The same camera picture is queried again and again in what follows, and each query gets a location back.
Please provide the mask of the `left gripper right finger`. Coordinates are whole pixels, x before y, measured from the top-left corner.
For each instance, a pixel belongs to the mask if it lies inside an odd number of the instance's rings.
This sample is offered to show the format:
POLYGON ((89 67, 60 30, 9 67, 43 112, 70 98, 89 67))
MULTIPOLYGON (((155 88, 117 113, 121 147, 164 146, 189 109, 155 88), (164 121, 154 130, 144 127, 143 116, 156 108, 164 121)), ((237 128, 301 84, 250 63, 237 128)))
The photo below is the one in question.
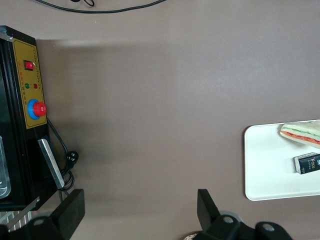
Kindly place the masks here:
POLYGON ((207 189, 197 192, 197 216, 202 231, 198 240, 291 240, 292 237, 280 225, 261 221, 254 228, 230 214, 222 214, 207 189))

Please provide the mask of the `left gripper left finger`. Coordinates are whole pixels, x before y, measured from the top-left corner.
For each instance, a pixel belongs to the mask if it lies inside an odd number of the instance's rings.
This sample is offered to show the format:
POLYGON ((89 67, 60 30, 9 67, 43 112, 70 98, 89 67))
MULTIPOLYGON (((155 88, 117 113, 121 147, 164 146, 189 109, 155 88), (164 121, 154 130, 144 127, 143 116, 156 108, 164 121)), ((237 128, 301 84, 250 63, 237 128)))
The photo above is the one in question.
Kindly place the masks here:
POLYGON ((0 216, 2 240, 69 240, 85 216, 85 193, 73 190, 49 215, 31 216, 36 198, 25 209, 0 216))

